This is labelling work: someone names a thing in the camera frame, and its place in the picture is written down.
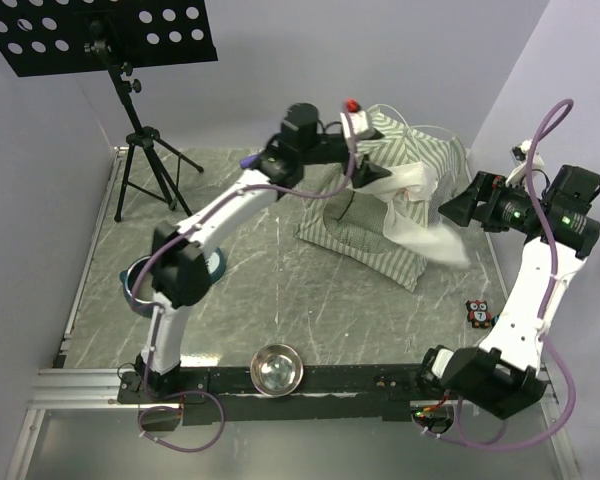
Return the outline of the grey checked cushion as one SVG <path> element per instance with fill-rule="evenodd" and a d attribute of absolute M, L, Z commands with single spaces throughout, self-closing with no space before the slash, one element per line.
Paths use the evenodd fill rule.
<path fill-rule="evenodd" d="M 346 190 L 327 201 L 323 223 L 329 235 L 343 245 L 384 254 L 396 249 L 383 234 L 386 214 L 386 204 L 375 196 Z"/>

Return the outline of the stainless steel bowl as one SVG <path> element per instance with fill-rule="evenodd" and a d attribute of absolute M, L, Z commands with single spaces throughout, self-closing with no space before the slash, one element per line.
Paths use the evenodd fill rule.
<path fill-rule="evenodd" d="M 304 364 L 291 346 L 270 344 L 255 353 L 249 371 L 259 393 L 268 397 L 282 397 L 298 388 L 303 378 Z"/>

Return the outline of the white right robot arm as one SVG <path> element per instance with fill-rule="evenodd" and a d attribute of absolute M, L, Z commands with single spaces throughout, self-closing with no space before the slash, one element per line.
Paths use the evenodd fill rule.
<path fill-rule="evenodd" d="M 600 193 L 600 175 L 581 167 L 560 168 L 536 199 L 501 175 L 480 171 L 440 213 L 459 226 L 479 222 L 486 232 L 525 234 L 520 270 L 490 333 L 475 347 L 427 351 L 416 375 L 419 392 L 438 398 L 457 394 L 505 420 L 539 401 L 543 337 L 561 299 L 600 235 L 589 217 Z"/>

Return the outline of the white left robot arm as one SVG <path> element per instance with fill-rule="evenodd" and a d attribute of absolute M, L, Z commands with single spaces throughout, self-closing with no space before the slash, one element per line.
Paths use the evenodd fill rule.
<path fill-rule="evenodd" d="M 340 190 L 363 187 L 388 176 L 386 169 L 356 156 L 359 142 L 383 136 L 370 115 L 347 100 L 340 123 L 340 133 L 329 134 L 321 128 L 314 105 L 290 106 L 278 132 L 252 157 L 233 185 L 198 213 L 176 225 L 161 223 L 155 228 L 151 255 L 140 272 L 151 278 L 151 324 L 134 366 L 143 392 L 152 400 L 164 402 L 177 393 L 188 317 L 213 284 L 207 260 L 232 232 L 282 197 L 300 196 L 296 187 L 309 165 L 341 166 Z"/>

